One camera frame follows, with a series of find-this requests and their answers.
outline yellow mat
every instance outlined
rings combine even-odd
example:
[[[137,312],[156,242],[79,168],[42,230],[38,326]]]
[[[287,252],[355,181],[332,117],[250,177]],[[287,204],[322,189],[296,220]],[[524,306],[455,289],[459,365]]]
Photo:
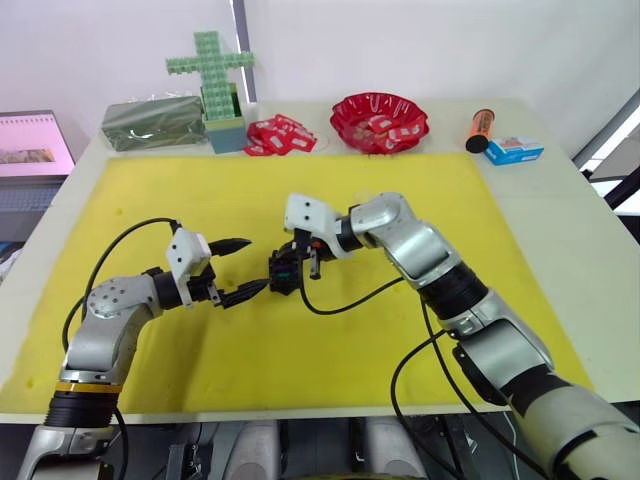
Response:
[[[558,371],[587,376],[538,287],[491,194],[464,154],[281,158],[120,158],[98,182],[60,255],[30,333],[0,392],[2,412],[44,412],[63,359],[60,329],[106,245],[154,216],[179,218],[209,241],[246,237],[253,245],[214,257],[222,288],[267,275],[272,249],[288,241],[283,214],[290,192],[346,211],[384,191],[403,193],[416,215],[435,224],[488,285],[549,346]],[[98,280],[160,265],[167,226],[128,237]],[[319,308],[344,305],[397,276],[380,250],[323,264],[308,282]],[[315,316],[298,293],[263,291],[228,310],[176,309],[143,329],[125,384],[124,412],[194,412],[389,405],[389,381],[402,356],[425,338],[418,296],[405,284],[349,312]],[[442,339],[449,352],[453,342]],[[456,379],[473,399],[454,361]],[[403,404],[457,403],[431,349],[407,366]]]

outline red plastic bowl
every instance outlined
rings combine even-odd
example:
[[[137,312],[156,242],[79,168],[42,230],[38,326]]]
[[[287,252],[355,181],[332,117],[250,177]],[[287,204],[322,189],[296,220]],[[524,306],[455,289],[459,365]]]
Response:
[[[413,102],[390,93],[359,93],[345,98],[333,106],[329,122],[344,142],[363,153],[396,153],[415,147],[420,138],[398,142],[393,150],[383,150],[373,142],[372,135],[363,135],[363,130],[371,131],[367,120],[374,115],[388,115],[402,125],[424,119],[424,133],[429,132],[427,114]]]

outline orange bottle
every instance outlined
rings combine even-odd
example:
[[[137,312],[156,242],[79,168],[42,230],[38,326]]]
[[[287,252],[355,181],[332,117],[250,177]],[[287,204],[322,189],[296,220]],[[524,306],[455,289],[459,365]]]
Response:
[[[471,131],[465,145],[468,152],[481,153],[489,146],[489,135],[496,114],[488,108],[483,108],[473,115]]]

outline gray floor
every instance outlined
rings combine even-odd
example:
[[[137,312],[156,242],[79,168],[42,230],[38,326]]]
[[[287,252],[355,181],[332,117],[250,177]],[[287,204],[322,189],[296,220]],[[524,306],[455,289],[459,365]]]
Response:
[[[634,421],[640,422],[640,402],[619,405]],[[492,480],[511,480],[513,473],[513,458],[501,444],[499,444],[479,422],[471,415],[461,415],[462,424],[468,436],[477,443],[477,448],[471,456],[473,467],[478,474],[476,478]],[[511,431],[502,414],[486,414],[486,418],[507,438],[511,438]],[[453,423],[450,416],[446,416],[447,423]],[[429,445],[440,453],[443,458],[452,462],[450,450],[437,417],[412,417],[412,426]],[[164,479],[164,471],[169,446],[175,443],[191,443],[200,439],[200,444],[209,443],[216,431],[217,424],[188,424],[188,425],[158,425],[136,426],[130,425],[131,454],[127,479]],[[349,448],[349,421],[347,419],[310,419],[291,420],[287,422],[288,453],[284,478],[295,478],[309,474],[347,473],[357,468],[352,451]],[[14,478],[26,450],[33,426],[31,425],[0,425],[0,472],[2,478]],[[520,435],[518,447],[528,451]],[[224,450],[224,439],[216,436],[215,449]],[[105,461],[114,465],[118,471],[121,461],[120,438],[116,439]],[[203,458],[211,458],[211,451],[203,451]],[[423,462],[430,477],[434,480],[448,480],[451,478],[430,458],[423,455]],[[526,465],[519,462],[521,480],[539,478]]]

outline red snack packet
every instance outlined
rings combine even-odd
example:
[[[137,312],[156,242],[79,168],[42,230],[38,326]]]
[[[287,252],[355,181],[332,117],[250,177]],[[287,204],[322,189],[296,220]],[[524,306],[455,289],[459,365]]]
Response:
[[[313,136],[313,133],[311,133],[309,130],[307,130],[304,127],[294,128],[293,129],[293,136],[308,138],[310,140],[315,140],[315,138],[316,138],[316,137]]]
[[[269,155],[273,155],[271,150],[267,150],[260,145],[249,145],[248,147],[244,147],[242,150],[252,157],[268,157]]]
[[[378,134],[373,139],[374,143],[378,145],[384,153],[393,151],[398,142],[389,138],[386,134]]]
[[[303,152],[310,152],[315,144],[315,138],[296,136],[291,139],[291,148],[302,150]]]
[[[375,133],[384,133],[400,125],[397,120],[388,115],[374,115],[367,120],[367,123]]]
[[[287,138],[287,132],[280,129],[264,131],[262,140],[264,141],[265,147],[278,155],[286,155],[291,151],[291,144]]]
[[[262,130],[265,128],[274,128],[275,122],[273,120],[262,120],[260,122],[253,122],[247,129],[247,138],[255,145],[264,146],[262,140]]]
[[[389,130],[389,138],[396,142],[415,140],[416,138],[420,138],[424,135],[425,128],[424,117],[419,117],[407,125]]]
[[[304,126],[300,122],[296,122],[293,118],[289,118],[285,115],[280,115],[279,113],[275,116],[274,121],[276,125],[292,125],[293,127],[304,128]]]

